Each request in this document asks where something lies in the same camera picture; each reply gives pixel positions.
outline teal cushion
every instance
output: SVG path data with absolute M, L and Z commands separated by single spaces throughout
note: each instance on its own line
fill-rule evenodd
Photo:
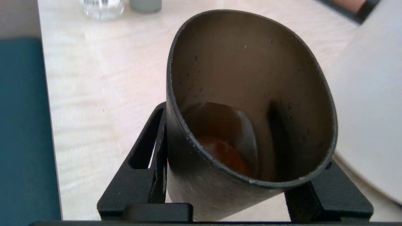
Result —
M 60 220 L 42 44 L 0 41 L 0 225 Z

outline dark metal cup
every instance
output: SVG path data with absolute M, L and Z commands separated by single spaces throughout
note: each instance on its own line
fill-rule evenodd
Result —
M 205 151 L 183 114 L 197 103 L 241 109 L 258 140 L 259 173 L 242 175 Z M 177 32 L 167 67 L 168 193 L 215 221 L 299 186 L 329 163 L 337 121 L 307 45 L 268 18 L 212 10 Z

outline cup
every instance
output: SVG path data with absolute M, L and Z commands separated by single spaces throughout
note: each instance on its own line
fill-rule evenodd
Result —
M 220 220 L 302 185 L 335 150 L 336 112 L 317 60 L 294 32 L 260 15 L 212 10 L 187 20 L 170 49 L 166 97 L 168 193 L 192 204 L 198 221 Z M 185 113 L 205 102 L 248 116 L 258 173 L 231 169 L 197 140 Z

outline wooden table surface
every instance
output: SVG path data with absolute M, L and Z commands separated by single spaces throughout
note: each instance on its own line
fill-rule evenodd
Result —
M 60 199 L 65 220 L 98 220 L 96 204 L 154 107 L 166 100 L 173 37 L 191 16 L 236 9 L 274 19 L 310 47 L 324 73 L 358 25 L 315 0 L 164 0 L 156 14 L 128 7 L 118 21 L 86 18 L 77 0 L 39 0 Z M 399 207 L 361 182 L 376 221 Z M 283 195 L 226 220 L 287 221 Z

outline cup rim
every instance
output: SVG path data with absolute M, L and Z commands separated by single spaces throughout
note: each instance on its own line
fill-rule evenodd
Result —
M 174 93 L 173 93 L 173 85 L 172 85 L 172 62 L 173 62 L 173 56 L 174 56 L 174 49 L 176 47 L 177 44 L 177 40 L 180 36 L 180 34 L 183 32 L 183 30 L 185 29 L 185 27 L 190 24 L 194 19 L 206 15 L 206 14 L 211 14 L 211 13 L 216 13 L 216 12 L 236 12 L 236 13 L 243 13 L 243 14 L 249 14 L 249 15 L 253 15 L 259 18 L 263 18 L 265 20 L 268 20 L 272 23 L 275 23 L 276 25 L 284 28 L 286 31 L 289 32 L 290 35 L 293 35 L 301 44 L 304 48 L 306 48 L 306 50 L 308 51 L 310 57 L 312 58 L 317 70 L 318 70 L 318 75 L 320 77 L 320 79 L 322 80 L 322 82 L 324 83 L 324 88 L 326 90 L 326 93 L 328 95 L 328 100 L 330 101 L 330 107 L 332 110 L 332 129 L 334 131 L 333 136 L 332 136 L 332 140 L 331 140 L 331 144 L 327 150 L 327 154 L 325 156 L 325 158 L 323 159 L 323 161 L 316 167 L 316 169 L 310 173 L 308 173 L 305 176 L 299 177 L 298 179 L 294 179 L 291 181 L 280 181 L 280 182 L 275 182 L 275 181 L 262 181 L 262 180 L 258 180 L 258 179 L 254 179 L 252 177 L 248 177 L 248 176 L 244 176 L 242 174 L 236 173 L 235 171 L 231 170 L 230 168 L 226 167 L 224 164 L 222 164 L 219 160 L 213 158 L 208 152 L 206 152 L 204 150 L 204 148 L 202 147 L 202 145 L 197 141 L 197 139 L 195 138 L 195 136 L 193 135 L 193 133 L 191 132 L 191 130 L 189 129 L 189 127 L 187 126 L 179 108 L 176 102 L 176 99 L 174 97 Z M 311 179 L 313 179 L 316 175 L 318 175 L 321 171 L 324 170 L 324 168 L 329 164 L 329 162 L 332 159 L 332 156 L 335 152 L 335 147 L 336 147 L 336 142 L 338 139 L 338 120 L 337 120 L 337 116 L 336 116 L 336 110 L 335 110 L 335 104 L 331 95 L 331 91 L 329 89 L 329 85 L 324 77 L 324 73 L 322 72 L 322 69 L 320 67 L 320 65 L 318 64 L 318 61 L 316 59 L 316 57 L 314 56 L 314 54 L 311 52 L 310 48 L 307 46 L 307 44 L 296 34 L 294 33 L 292 30 L 290 30 L 289 28 L 287 28 L 285 25 L 274 21 L 270 18 L 255 14 L 255 13 L 251 13 L 251 12 L 245 12 L 245 11 L 240 11 L 240 10 L 227 10 L 227 9 L 217 9 L 217 10 L 209 10 L 209 11 L 205 11 L 205 12 L 201 12 L 197 15 L 192 16 L 190 19 L 188 19 L 186 22 L 183 23 L 183 25 L 181 25 L 181 27 L 179 28 L 179 30 L 177 31 L 173 41 L 172 41 L 172 45 L 170 47 L 170 51 L 169 51 L 169 56 L 168 56 L 168 64 L 167 64 L 167 72 L 166 72 L 166 91 L 167 91 L 167 97 L 170 100 L 170 102 L 172 103 L 172 108 L 175 114 L 175 117 L 179 123 L 179 126 L 181 127 L 181 129 L 183 129 L 189 137 L 189 141 L 193 144 L 193 146 L 196 147 L 197 151 L 200 153 L 200 155 L 208 162 L 210 162 L 212 165 L 214 165 L 215 167 L 217 167 L 219 170 L 227 173 L 228 175 L 230 175 L 232 178 L 241 181 L 241 182 L 245 182 L 245 183 L 249 183 L 249 184 L 255 184 L 257 186 L 260 187 L 266 187 L 266 188 L 291 188 L 291 187 L 296 187 L 299 186 L 307 181 L 310 181 Z

